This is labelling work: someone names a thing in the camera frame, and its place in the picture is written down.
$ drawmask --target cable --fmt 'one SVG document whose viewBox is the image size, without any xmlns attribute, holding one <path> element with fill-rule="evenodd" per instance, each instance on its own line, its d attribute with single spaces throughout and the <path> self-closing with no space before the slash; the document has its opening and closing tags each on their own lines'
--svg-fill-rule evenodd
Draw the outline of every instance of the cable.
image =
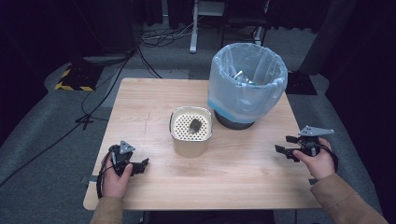
<svg viewBox="0 0 396 224">
<path fill-rule="evenodd" d="M 101 166 L 101 168 L 100 168 L 98 177 L 97 177 L 97 179 L 96 179 L 96 193 L 97 193 L 97 195 L 98 195 L 98 199 L 100 199 L 100 198 L 103 197 L 103 194 L 102 194 L 102 176 L 103 176 L 103 174 L 104 174 L 108 169 L 110 169 L 110 168 L 113 167 L 113 166 L 110 166 L 110 167 L 108 167 L 107 169 L 105 169 L 106 162 L 107 162 L 107 160 L 108 160 L 108 156 L 110 155 L 110 153 L 111 153 L 111 152 L 108 151 L 107 154 L 105 155 L 105 158 L 102 160 L 102 166 Z"/>
<path fill-rule="evenodd" d="M 46 151 L 50 150 L 52 147 L 54 147 L 56 144 L 58 144 L 59 142 L 61 142 L 62 140 L 64 140 L 66 138 L 67 135 L 69 135 L 71 132 L 73 132 L 81 123 L 77 124 L 74 128 L 72 128 L 69 132 L 67 132 L 64 136 L 62 136 L 60 139 L 58 139 L 55 143 L 53 143 L 52 145 L 50 145 L 49 147 L 46 147 L 44 150 L 42 150 L 41 152 L 39 152 L 37 155 L 35 155 L 32 159 L 30 159 L 29 161 L 27 161 L 24 165 L 20 166 L 18 169 L 16 169 L 14 172 L 12 172 L 8 177 L 6 177 L 6 179 L 4 179 L 1 183 L 0 183 L 0 188 L 3 187 L 3 185 L 5 185 L 8 180 L 14 176 L 17 172 L 19 172 L 21 169 L 23 169 L 24 167 L 26 167 L 27 165 L 29 165 L 32 161 L 34 161 L 35 159 L 37 159 L 39 156 L 41 156 L 42 154 L 44 154 Z"/>
<path fill-rule="evenodd" d="M 93 60 L 90 58 L 84 58 L 84 60 L 92 64 L 93 66 L 109 66 L 117 63 L 122 63 L 123 61 L 128 59 L 128 56 L 129 54 L 125 54 L 123 57 L 117 59 Z"/>
<path fill-rule="evenodd" d="M 143 56 L 143 54 L 142 54 L 142 50 L 139 48 L 139 47 L 137 47 L 137 50 L 138 50 L 138 55 L 140 56 L 140 59 L 142 60 L 142 63 L 148 68 L 148 71 L 150 72 L 150 69 L 151 69 L 151 71 L 153 71 L 154 72 L 154 74 L 152 74 L 151 72 L 151 74 L 152 75 L 154 75 L 155 77 L 158 77 L 158 78 L 162 78 L 155 70 L 154 70 L 154 68 L 152 68 L 152 66 L 149 64 L 149 62 L 146 60 L 146 58 Z"/>
<path fill-rule="evenodd" d="M 142 46 L 148 47 L 148 48 L 156 48 L 156 47 L 165 47 L 167 45 L 172 44 L 175 40 L 181 39 L 186 35 L 191 35 L 192 33 L 188 33 L 188 34 L 183 34 L 185 31 L 189 30 L 191 27 L 193 26 L 193 23 L 191 23 L 190 25 L 186 26 L 183 29 L 180 29 L 178 31 L 174 31 L 168 34 L 165 34 L 165 32 L 168 29 L 165 29 L 163 31 L 162 34 L 157 35 L 156 31 L 146 31 L 145 33 L 142 34 L 141 36 L 141 42 L 142 42 Z M 158 39 L 157 43 L 148 43 L 147 40 L 153 40 L 153 39 Z M 162 44 L 161 43 L 165 40 L 168 40 L 168 43 Z"/>
<path fill-rule="evenodd" d="M 98 85 L 98 86 L 96 87 L 96 89 L 102 87 L 102 86 L 103 86 L 105 83 L 107 83 L 111 78 L 113 78 L 113 77 L 117 74 L 117 71 L 120 69 L 121 66 L 122 66 L 122 63 L 117 67 L 117 69 L 116 69 L 116 71 L 114 72 L 114 74 L 113 74 L 111 77 L 108 77 L 103 83 L 101 83 L 100 85 Z M 85 115 L 89 115 L 89 113 L 85 111 L 85 109 L 84 109 L 84 103 L 85 103 L 85 101 L 87 100 L 88 96 L 91 95 L 91 93 L 92 93 L 92 91 L 90 91 L 90 93 L 88 93 L 87 96 L 85 96 L 84 100 L 81 102 L 81 110 L 82 110 L 82 112 L 83 112 Z M 94 117 L 94 116 L 91 116 L 91 118 L 108 121 L 108 119 L 100 119 L 100 118 L 97 118 L 97 117 Z"/>
<path fill-rule="evenodd" d="M 116 80 L 119 78 L 120 76 L 120 72 L 122 71 L 122 68 L 125 66 L 125 64 L 129 61 L 129 59 L 132 56 L 130 56 L 128 58 L 128 60 L 125 60 L 125 62 L 121 65 L 120 71 L 117 75 Z M 51 144 L 49 147 L 46 147 L 44 150 L 42 150 L 41 152 L 39 152 L 37 155 L 35 155 L 32 159 L 30 159 L 29 161 L 27 161 L 24 165 L 20 166 L 18 169 L 16 169 L 15 171 L 13 171 L 8 177 L 6 177 L 1 183 L 0 183 L 0 188 L 2 188 L 7 182 L 8 180 L 14 176 L 15 174 L 17 174 L 20 170 L 22 170 L 24 167 L 26 167 L 27 165 L 29 165 L 31 162 L 33 162 L 35 159 L 37 159 L 39 156 L 41 156 L 42 154 L 44 154 L 45 152 L 47 152 L 48 150 L 50 150 L 51 148 L 53 148 L 54 146 L 56 146 L 58 143 L 60 143 L 62 140 L 64 140 L 66 138 L 66 136 L 68 136 L 70 133 L 72 133 L 80 124 L 86 122 L 87 120 L 89 120 L 89 118 L 91 117 L 92 113 L 95 112 L 99 106 L 105 101 L 105 99 L 108 97 L 108 95 L 111 93 L 111 90 L 113 90 L 115 83 L 113 83 L 113 85 L 111 86 L 111 89 L 109 90 L 109 92 L 107 93 L 107 95 L 105 96 L 105 98 L 96 106 L 96 108 L 88 115 L 85 115 L 83 117 L 80 118 L 80 122 L 73 127 L 69 132 L 67 132 L 66 134 L 64 134 L 61 138 L 59 138 L 57 141 L 55 141 L 53 144 Z"/>
<path fill-rule="evenodd" d="M 325 151 L 327 151 L 330 156 L 332 156 L 332 162 L 334 163 L 334 171 L 337 173 L 338 171 L 338 157 L 333 153 L 328 147 L 324 145 L 316 145 L 317 147 L 323 148 Z"/>
</svg>

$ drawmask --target brown sleeve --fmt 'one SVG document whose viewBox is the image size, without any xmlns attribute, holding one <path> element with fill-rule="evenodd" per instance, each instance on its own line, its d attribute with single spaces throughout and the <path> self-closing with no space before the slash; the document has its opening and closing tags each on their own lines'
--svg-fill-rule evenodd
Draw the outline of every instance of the brown sleeve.
<svg viewBox="0 0 396 224">
<path fill-rule="evenodd" d="M 338 175 L 319 180 L 311 192 L 334 223 L 388 223 Z"/>
<path fill-rule="evenodd" d="M 101 198 L 96 205 L 91 224 L 122 224 L 122 199 Z"/>
</svg>

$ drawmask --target plastic bag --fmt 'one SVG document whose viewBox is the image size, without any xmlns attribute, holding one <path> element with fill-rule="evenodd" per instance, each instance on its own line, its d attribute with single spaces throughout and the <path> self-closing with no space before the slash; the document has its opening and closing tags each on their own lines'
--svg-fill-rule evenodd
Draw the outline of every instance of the plastic bag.
<svg viewBox="0 0 396 224">
<path fill-rule="evenodd" d="M 212 59 L 207 103 L 231 122 L 253 123 L 274 107 L 287 84 L 288 69 L 273 51 L 231 44 Z"/>
</svg>

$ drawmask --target metal bucket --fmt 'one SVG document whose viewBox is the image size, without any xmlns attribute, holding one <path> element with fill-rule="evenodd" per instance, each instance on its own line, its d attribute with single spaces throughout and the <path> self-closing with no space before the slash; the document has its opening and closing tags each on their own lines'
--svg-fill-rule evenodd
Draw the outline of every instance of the metal bucket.
<svg viewBox="0 0 396 224">
<path fill-rule="evenodd" d="M 191 123 L 199 120 L 201 126 L 196 133 L 191 133 Z M 213 133 L 213 121 L 211 113 L 201 107 L 182 106 L 172 113 L 169 132 L 173 138 L 175 152 L 185 158 L 201 156 Z"/>
</svg>

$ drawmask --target gray carpet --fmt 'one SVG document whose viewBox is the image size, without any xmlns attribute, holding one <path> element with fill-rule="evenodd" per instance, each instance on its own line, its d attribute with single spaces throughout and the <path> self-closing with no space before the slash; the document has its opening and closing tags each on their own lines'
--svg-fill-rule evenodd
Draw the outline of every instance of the gray carpet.
<svg viewBox="0 0 396 224">
<path fill-rule="evenodd" d="M 216 29 L 201 30 L 196 54 L 189 53 L 189 35 L 166 47 L 141 49 L 156 70 L 187 71 L 189 79 L 208 79 L 211 59 L 219 50 L 219 37 Z M 264 45 L 279 54 L 289 70 L 296 70 L 314 38 L 310 31 L 271 30 Z M 82 125 L 77 126 L 75 120 L 84 115 L 83 109 L 89 113 L 102 101 L 118 64 L 105 68 L 98 81 L 98 85 L 104 84 L 91 93 L 54 89 L 67 65 L 48 75 L 44 84 L 49 93 L 32 108 L 2 145 L 0 180 L 69 131 L 74 131 L 0 188 L 0 223 L 88 223 L 92 217 L 92 211 L 87 211 L 82 205 L 86 189 L 80 179 L 92 173 L 112 103 L 106 102 L 106 106 L 100 106 L 93 113 L 94 122 L 85 131 Z M 123 71 L 139 71 L 136 69 L 147 69 L 137 55 L 130 59 Z M 318 95 L 288 95 L 300 128 L 310 125 L 335 130 L 335 134 L 327 138 L 340 159 L 339 175 L 368 204 L 380 211 L 373 183 L 345 127 L 324 95 L 327 79 L 321 75 L 311 79 Z M 124 223 L 136 224 L 142 212 L 125 211 L 124 215 Z M 294 223 L 294 211 L 275 211 L 275 218 L 276 223 Z M 321 209 L 299 210 L 297 220 L 297 223 L 331 223 Z"/>
</svg>

